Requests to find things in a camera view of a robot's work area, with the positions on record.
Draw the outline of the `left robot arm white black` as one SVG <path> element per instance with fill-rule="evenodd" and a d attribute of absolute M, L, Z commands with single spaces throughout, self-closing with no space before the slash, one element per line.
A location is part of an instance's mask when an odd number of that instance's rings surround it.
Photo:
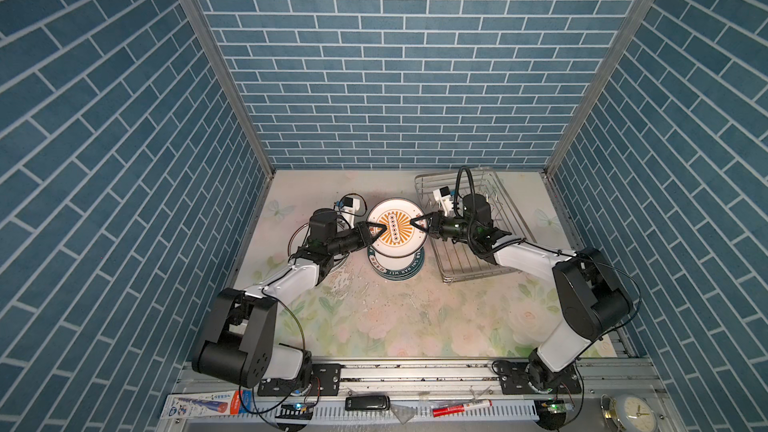
<path fill-rule="evenodd" d="M 293 389 L 309 386 L 311 353 L 304 345 L 275 342 L 278 313 L 331 272 L 335 258 L 372 246 L 385 224 L 359 222 L 338 229 L 339 214 L 316 210 L 309 232 L 286 267 L 245 290 L 223 289 L 214 299 L 192 352 L 194 371 L 244 389 L 281 380 Z"/>

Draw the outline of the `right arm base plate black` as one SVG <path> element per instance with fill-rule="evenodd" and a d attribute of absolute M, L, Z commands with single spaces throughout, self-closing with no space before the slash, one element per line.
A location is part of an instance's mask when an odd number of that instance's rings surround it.
<path fill-rule="evenodd" d="M 529 369 L 530 364 L 524 361 L 495 360 L 491 364 L 503 395 L 578 394 L 583 391 L 582 379 L 574 365 L 554 374 L 531 373 Z"/>

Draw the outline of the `metal wire dish rack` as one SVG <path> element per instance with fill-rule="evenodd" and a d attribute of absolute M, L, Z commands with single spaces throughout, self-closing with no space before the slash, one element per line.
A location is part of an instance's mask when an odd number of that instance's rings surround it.
<path fill-rule="evenodd" d="M 415 187 L 422 213 L 410 224 L 429 237 L 445 283 L 541 265 L 541 252 L 527 242 L 495 172 L 463 166 L 456 173 L 419 175 Z"/>

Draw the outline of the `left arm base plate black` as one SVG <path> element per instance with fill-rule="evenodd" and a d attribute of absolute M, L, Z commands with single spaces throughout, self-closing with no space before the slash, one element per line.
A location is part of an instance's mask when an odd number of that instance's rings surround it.
<path fill-rule="evenodd" d="M 295 379 L 262 380 L 257 389 L 259 397 L 284 397 L 290 394 L 336 396 L 340 387 L 340 363 L 318 363 L 304 367 Z"/>

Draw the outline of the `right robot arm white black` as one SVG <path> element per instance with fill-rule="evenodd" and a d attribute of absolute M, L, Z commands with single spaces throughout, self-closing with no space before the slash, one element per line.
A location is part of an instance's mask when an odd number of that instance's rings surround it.
<path fill-rule="evenodd" d="M 557 388 L 575 361 L 634 312 L 618 271 L 595 248 L 548 249 L 469 217 L 433 212 L 410 221 L 433 238 L 467 245 L 486 262 L 517 269 L 554 283 L 561 319 L 529 355 L 526 375 L 540 393 Z"/>

